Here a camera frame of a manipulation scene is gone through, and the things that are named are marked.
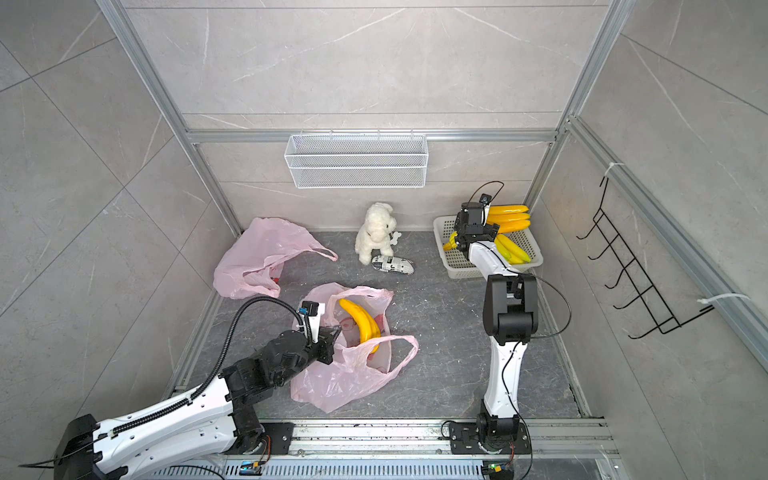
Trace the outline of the orange-yellow banana bunch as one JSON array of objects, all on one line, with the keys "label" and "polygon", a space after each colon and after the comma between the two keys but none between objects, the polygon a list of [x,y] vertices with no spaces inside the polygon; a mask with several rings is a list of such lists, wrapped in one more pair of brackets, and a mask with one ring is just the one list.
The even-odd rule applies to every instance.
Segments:
[{"label": "orange-yellow banana bunch", "polygon": [[366,343],[371,339],[381,337],[381,330],[378,323],[363,307],[347,299],[340,299],[339,305],[351,316],[357,325],[361,344]]}]

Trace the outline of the pink plastic bag with print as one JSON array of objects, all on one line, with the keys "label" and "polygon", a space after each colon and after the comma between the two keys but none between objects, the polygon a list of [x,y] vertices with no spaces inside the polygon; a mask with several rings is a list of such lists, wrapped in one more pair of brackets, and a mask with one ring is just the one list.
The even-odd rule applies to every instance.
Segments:
[{"label": "pink plastic bag with print", "polygon": [[412,335],[393,335],[386,310],[394,293],[368,286],[349,288],[327,283],[312,289],[308,301],[325,305],[320,317],[322,326],[340,326],[353,317],[343,311],[339,302],[349,300],[362,307],[375,320],[381,336],[362,343],[359,328],[344,329],[334,344],[332,363],[313,363],[290,384],[291,398],[311,404],[325,413],[379,391],[404,369],[417,355],[418,340]]}]

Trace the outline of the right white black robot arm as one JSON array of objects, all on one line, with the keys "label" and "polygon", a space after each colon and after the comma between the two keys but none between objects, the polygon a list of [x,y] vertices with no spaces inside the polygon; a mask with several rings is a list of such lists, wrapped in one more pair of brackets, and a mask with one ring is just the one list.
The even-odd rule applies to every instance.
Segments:
[{"label": "right white black robot arm", "polygon": [[500,253],[499,227],[489,222],[491,197],[464,202],[456,216],[456,249],[486,279],[482,321],[490,338],[488,386],[477,417],[482,449],[498,453],[525,430],[519,412],[518,387],[522,360],[538,329],[537,281],[514,268]]}]

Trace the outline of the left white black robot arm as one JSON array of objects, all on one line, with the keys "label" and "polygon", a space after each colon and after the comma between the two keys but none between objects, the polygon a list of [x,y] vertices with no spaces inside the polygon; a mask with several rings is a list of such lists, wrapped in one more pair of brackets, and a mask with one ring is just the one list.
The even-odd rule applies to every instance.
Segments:
[{"label": "left white black robot arm", "polygon": [[193,392],[118,418],[71,421],[56,449],[54,478],[140,479],[205,455],[256,450],[265,435],[256,404],[312,363],[331,364],[340,333],[285,331]]}]

